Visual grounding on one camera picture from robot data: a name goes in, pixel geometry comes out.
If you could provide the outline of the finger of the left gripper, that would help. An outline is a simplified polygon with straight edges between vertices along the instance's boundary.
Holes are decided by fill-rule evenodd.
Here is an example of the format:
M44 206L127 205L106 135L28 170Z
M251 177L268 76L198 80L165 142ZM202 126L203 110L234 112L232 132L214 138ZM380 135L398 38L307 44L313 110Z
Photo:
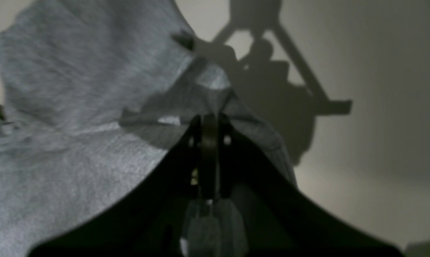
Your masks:
M187 207L199 196L191 183L199 164L201 117L156 168L109 209L35 246L30 257L182 257Z

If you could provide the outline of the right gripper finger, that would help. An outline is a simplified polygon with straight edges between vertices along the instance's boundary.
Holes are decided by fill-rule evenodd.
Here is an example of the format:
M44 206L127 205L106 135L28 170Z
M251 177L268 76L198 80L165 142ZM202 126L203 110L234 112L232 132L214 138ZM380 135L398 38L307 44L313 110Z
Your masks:
M402 256L396 247L350 227L301 194L253 141L234 129L226 115L220 114L215 124L220 196L239 209L252 241L252 227L259 222L246 209L246 193L265 205L290 239L285 247L251 246L248 257Z

